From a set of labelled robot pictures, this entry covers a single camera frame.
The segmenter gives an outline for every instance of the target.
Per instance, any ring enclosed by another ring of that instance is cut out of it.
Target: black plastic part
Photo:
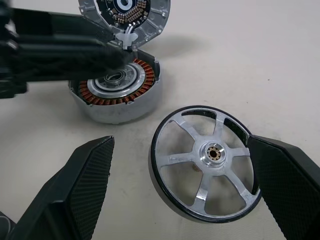
[[[287,240],[320,239],[320,168],[298,147],[248,139],[262,196]]]
[[[94,79],[129,62],[126,51],[108,44],[113,33],[83,16],[14,8],[12,19],[18,37],[2,28],[7,36],[0,39],[0,58],[10,69],[14,86]],[[7,52],[8,41],[11,52]]]
[[[0,0],[0,39],[3,28],[9,23],[11,17],[11,9],[8,0]]]
[[[14,98],[16,94],[24,94],[28,87],[27,83],[23,81],[13,81],[13,73],[12,69],[9,67],[7,62],[5,61],[4,56],[8,56],[13,51],[11,51],[8,47],[1,47],[0,51],[2,56],[0,55],[0,99],[10,99]]]
[[[156,163],[156,157],[155,157],[155,153],[156,153],[156,143],[157,143],[157,139],[159,137],[160,131],[163,128],[164,124],[175,114],[188,110],[190,109],[190,111],[186,111],[183,113],[184,116],[186,115],[200,115],[200,116],[206,116],[212,119],[216,119],[216,115],[212,112],[209,111],[200,111],[200,110],[193,110],[194,108],[207,108],[207,109],[212,109],[212,110],[216,110],[216,111],[220,111],[228,116],[230,116],[231,118],[235,119],[239,124],[241,124],[241,126],[250,134],[250,131],[246,128],[246,126],[244,126],[240,121],[238,121],[235,117],[233,117],[232,115],[228,114],[227,112],[224,112],[220,109],[214,108],[214,107],[210,107],[210,106],[203,106],[203,105],[194,105],[194,106],[187,106],[187,107],[183,107],[180,108],[174,112],[172,112],[171,114],[169,114],[158,126],[158,128],[155,131],[155,134],[153,136],[152,139],[152,143],[151,143],[151,148],[150,148],[150,165],[149,165],[149,172],[150,172],[150,176],[151,176],[151,180],[153,182],[153,185],[155,186],[156,191],[158,192],[158,194],[161,196],[161,198],[166,202],[166,204],[171,207],[174,211],[176,211],[178,214],[183,215],[184,217],[191,219],[193,221],[196,222],[207,222],[207,223],[229,223],[229,222],[233,222],[236,221],[238,219],[243,218],[244,216],[246,216],[248,213],[250,213],[259,203],[260,199],[261,199],[261,193],[259,193],[259,195],[257,196],[255,202],[251,205],[250,208],[248,208],[245,212],[243,212],[240,215],[234,216],[234,217],[230,217],[230,218],[224,218],[224,219],[211,219],[205,216],[202,216],[200,214],[196,214],[192,211],[190,211],[189,209],[187,209],[186,207],[184,207],[182,204],[180,204],[175,198],[174,196],[172,196],[172,194],[170,193],[170,191],[166,188],[164,182],[161,179],[160,173],[158,172],[158,168],[157,168],[157,163]],[[234,123],[232,123],[231,121],[225,121],[224,124],[230,128],[241,140],[244,136],[244,132],[240,131],[240,128],[235,125]],[[252,188],[252,194],[256,194],[256,192],[259,189],[259,184],[257,182],[257,178],[254,174],[254,183],[253,183],[253,188]]]
[[[142,60],[144,62],[146,62],[147,64],[149,64],[153,71],[154,71],[154,77],[155,77],[155,81],[158,81],[159,79],[159,75],[160,75],[160,65],[155,63],[155,57],[150,55],[149,53],[145,52],[145,51],[141,51],[138,49],[138,51],[134,52],[133,54],[136,55],[136,58],[139,60]]]
[[[8,216],[0,211],[0,240],[5,240],[15,225]]]
[[[90,240],[105,199],[114,138],[78,147],[47,181],[9,240]]]

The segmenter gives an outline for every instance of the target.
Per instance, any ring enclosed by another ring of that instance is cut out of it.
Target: aluminum wheel
[[[200,135],[193,125],[186,121],[186,116],[190,115],[204,116],[215,120],[212,134]],[[191,152],[163,155],[157,151],[159,136],[165,127],[172,122],[176,123],[194,140]],[[223,140],[222,134],[225,126],[238,137],[243,144],[242,147],[231,148]],[[237,119],[213,107],[189,106],[171,113],[156,130],[150,149],[149,170],[157,192],[174,211],[191,220],[226,223],[244,217],[258,204],[261,192],[254,173],[252,173],[252,190],[249,191],[234,172],[232,164],[237,160],[235,157],[250,156],[249,149],[246,147],[246,141],[250,134],[249,130]],[[192,163],[194,169],[202,172],[195,198],[190,205],[179,199],[177,194],[170,189],[161,172],[163,167],[173,165],[180,167],[184,163]],[[211,181],[219,176],[225,176],[242,198],[244,202],[242,209],[227,215],[213,215],[206,212],[205,205]]]

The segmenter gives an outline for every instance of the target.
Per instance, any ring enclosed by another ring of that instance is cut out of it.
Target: rotor spoke
[[[226,119],[226,116],[224,114],[220,112],[216,112],[215,127],[213,131],[214,138],[221,139],[222,131],[224,129],[225,119]]]
[[[240,194],[240,196],[245,201],[245,204],[248,206],[250,205],[255,199],[255,196],[252,195],[243,182],[239,179],[239,177],[233,172],[233,171],[227,171],[226,177],[229,179],[229,181],[232,183],[232,185],[235,187],[237,192]]]
[[[189,122],[187,122],[181,115],[176,115],[172,118],[183,130],[185,130],[190,136],[196,140],[200,135],[194,129],[193,126]]]
[[[157,165],[160,168],[173,164],[192,162],[193,160],[194,155],[191,152],[156,157]]]
[[[247,147],[231,148],[233,157],[250,157],[250,151]]]
[[[203,174],[201,184],[196,193],[194,204],[192,208],[197,210],[199,213],[205,213],[205,204],[208,196],[208,191],[211,183],[212,175]]]

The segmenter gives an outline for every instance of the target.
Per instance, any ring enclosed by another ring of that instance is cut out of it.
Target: circuit board
[[[134,28],[147,20],[151,0],[96,0],[101,16],[112,26],[126,29],[130,24]]]

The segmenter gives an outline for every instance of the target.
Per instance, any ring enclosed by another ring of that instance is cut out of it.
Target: black carbon fiber panel
[[[114,148],[108,139],[91,152],[69,198],[69,206],[82,240],[90,240],[106,196]]]
[[[287,240],[319,239],[319,185],[309,174],[319,167],[299,148],[266,140],[248,141],[262,197]]]

